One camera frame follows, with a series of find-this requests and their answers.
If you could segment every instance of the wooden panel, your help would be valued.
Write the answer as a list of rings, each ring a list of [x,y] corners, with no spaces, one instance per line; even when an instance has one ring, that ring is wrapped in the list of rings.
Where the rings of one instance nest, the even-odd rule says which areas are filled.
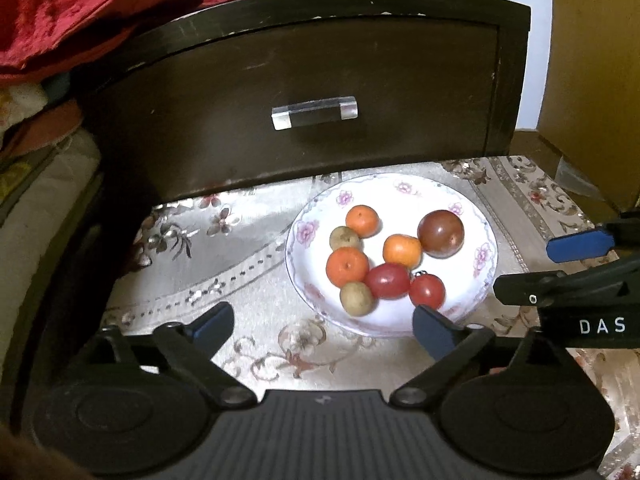
[[[554,0],[539,131],[619,208],[640,190],[640,0]]]
[[[131,73],[86,103],[88,128],[108,164],[137,167],[162,201],[479,156],[496,51],[496,27],[465,22],[382,16],[273,28]],[[338,96],[356,97],[356,120],[274,130],[272,107]]]

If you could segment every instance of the silver tablecloth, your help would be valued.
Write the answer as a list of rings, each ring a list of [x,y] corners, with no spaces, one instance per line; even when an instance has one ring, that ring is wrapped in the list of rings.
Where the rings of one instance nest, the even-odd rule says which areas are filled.
[[[389,171],[431,178],[474,202],[496,235],[497,275],[559,268],[577,272],[616,257],[562,266],[546,257],[547,240],[592,224],[525,157],[345,171],[154,208],[136,237],[127,273],[113,287],[103,323],[115,323],[128,334],[148,333],[169,320],[190,322],[224,299],[234,306],[236,326],[214,362],[258,397],[270,388],[376,388],[388,396],[432,359],[413,339],[357,336],[315,316],[293,289],[283,263],[290,224],[309,200],[337,182]],[[493,294],[466,320],[513,336],[522,336],[537,321],[533,307],[503,306]],[[601,473],[610,478],[633,474],[635,462],[621,468],[638,447],[638,355],[572,353],[618,422]]]

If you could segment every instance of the white plate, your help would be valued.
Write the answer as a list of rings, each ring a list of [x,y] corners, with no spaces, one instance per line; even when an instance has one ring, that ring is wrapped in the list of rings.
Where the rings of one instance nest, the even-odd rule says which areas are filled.
[[[384,263],[386,238],[400,233],[417,235],[424,215],[448,209],[462,220],[465,241],[454,256],[439,260],[423,254],[414,272],[426,270],[444,283],[447,295],[439,309],[453,322],[468,316],[494,283],[498,251],[494,232],[481,211],[465,196],[428,178],[401,173],[379,173],[341,182],[316,196],[296,217],[287,239],[287,272],[306,303],[327,321],[357,334],[372,337],[412,335],[414,306],[408,296],[380,300],[363,317],[351,317],[340,304],[340,290],[324,269],[332,250],[329,234],[344,225],[355,205],[375,209],[382,221],[378,234],[364,240],[364,253],[372,267]]]

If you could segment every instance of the drawer handle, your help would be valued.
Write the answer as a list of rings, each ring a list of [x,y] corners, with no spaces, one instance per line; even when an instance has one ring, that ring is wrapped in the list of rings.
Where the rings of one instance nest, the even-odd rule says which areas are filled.
[[[271,109],[271,120],[276,130],[345,121],[357,116],[358,103],[353,96],[317,99]]]

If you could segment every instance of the tangerine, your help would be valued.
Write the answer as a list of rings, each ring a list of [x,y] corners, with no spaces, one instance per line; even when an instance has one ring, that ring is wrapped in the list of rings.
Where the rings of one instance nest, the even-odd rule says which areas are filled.
[[[369,259],[354,247],[336,249],[326,261],[326,276],[338,288],[361,282],[369,272]]]
[[[349,209],[344,223],[356,231],[360,238],[368,238],[378,232],[380,218],[368,205],[356,205]]]
[[[413,236],[391,235],[382,247],[382,258],[388,264],[401,264],[407,269],[415,269],[422,259],[422,245]]]

